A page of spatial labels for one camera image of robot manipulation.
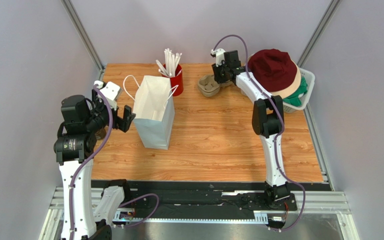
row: maroon hat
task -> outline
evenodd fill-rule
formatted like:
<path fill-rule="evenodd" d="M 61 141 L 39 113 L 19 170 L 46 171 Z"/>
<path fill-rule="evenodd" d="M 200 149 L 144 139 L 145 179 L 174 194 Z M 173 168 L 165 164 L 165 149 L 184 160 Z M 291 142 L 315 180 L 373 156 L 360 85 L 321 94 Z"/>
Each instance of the maroon hat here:
<path fill-rule="evenodd" d="M 256 52 L 248 61 L 248 69 L 268 92 L 281 91 L 291 86 L 298 71 L 290 55 L 278 49 Z"/>

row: gray wall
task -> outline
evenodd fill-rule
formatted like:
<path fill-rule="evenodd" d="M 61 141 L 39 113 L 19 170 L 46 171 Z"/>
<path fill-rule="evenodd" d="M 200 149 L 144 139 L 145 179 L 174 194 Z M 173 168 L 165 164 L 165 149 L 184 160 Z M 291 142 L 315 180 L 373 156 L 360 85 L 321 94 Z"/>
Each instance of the gray wall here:
<path fill-rule="evenodd" d="M 0 1 L 0 239 L 38 239 L 61 183 L 61 100 L 97 77 L 59 0 Z"/>
<path fill-rule="evenodd" d="M 384 239 L 384 1 L 342 1 L 304 68 L 331 179 L 361 239 Z"/>
<path fill-rule="evenodd" d="M 330 0 L 72 0 L 101 60 L 155 63 L 164 49 L 181 63 L 213 63 L 210 50 L 228 34 L 242 36 L 251 53 L 276 48 L 297 61 Z M 226 50 L 245 51 L 238 39 Z"/>

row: wooden table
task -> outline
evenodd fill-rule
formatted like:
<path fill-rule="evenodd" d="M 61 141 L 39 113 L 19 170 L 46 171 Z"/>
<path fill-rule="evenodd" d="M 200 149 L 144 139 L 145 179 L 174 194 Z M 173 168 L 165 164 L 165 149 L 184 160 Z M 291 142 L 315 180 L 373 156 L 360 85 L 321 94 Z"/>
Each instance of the wooden table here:
<path fill-rule="evenodd" d="M 168 150 L 145 148 L 134 124 L 127 133 L 112 134 L 94 159 L 93 179 L 154 181 L 256 182 L 266 178 L 266 164 L 259 137 L 253 132 L 253 104 L 241 90 L 228 86 L 210 98 L 197 88 L 198 80 L 212 74 L 210 64 L 183 64 L 184 91 L 174 97 L 175 117 Z M 144 75 L 160 76 L 156 64 L 108 64 L 103 80 L 123 86 L 127 75 L 140 82 Z M 134 96 L 137 86 L 125 86 Z M 123 106 L 134 101 L 123 92 Z M 285 113 L 282 156 L 286 174 L 299 182 L 323 178 L 302 111 Z"/>

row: laundry basket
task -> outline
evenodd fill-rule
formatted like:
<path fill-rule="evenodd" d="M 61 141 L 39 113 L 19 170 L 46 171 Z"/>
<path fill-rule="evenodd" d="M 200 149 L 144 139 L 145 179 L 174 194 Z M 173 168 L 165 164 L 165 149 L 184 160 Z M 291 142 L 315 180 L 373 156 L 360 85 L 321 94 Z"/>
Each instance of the laundry basket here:
<path fill-rule="evenodd" d="M 300 97 L 301 105 L 300 106 L 293 106 L 288 103 L 283 103 L 283 112 L 284 113 L 294 113 L 297 110 L 303 110 L 305 109 L 306 105 L 309 102 L 309 99 L 311 98 L 312 90 L 314 89 L 315 85 L 315 75 L 311 73 L 308 70 L 304 70 L 300 68 L 301 76 L 306 79 L 307 83 L 307 93 Z"/>

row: pen holder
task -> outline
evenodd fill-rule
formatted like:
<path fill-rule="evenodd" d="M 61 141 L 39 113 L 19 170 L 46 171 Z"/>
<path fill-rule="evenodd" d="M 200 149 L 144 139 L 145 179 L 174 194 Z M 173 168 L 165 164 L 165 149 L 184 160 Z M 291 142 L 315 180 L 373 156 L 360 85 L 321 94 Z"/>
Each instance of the pen holder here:
<path fill-rule="evenodd" d="M 179 96 L 180 94 L 182 94 L 183 93 L 183 71 L 182 71 L 182 66 L 180 66 L 180 64 L 177 65 L 177 68 L 175 69 L 175 75 L 172 77 L 169 77 L 169 79 L 170 79 L 172 88 L 174 88 L 174 86 L 178 85 L 177 89 L 175 90 L 175 92 L 173 94 L 173 97 Z"/>

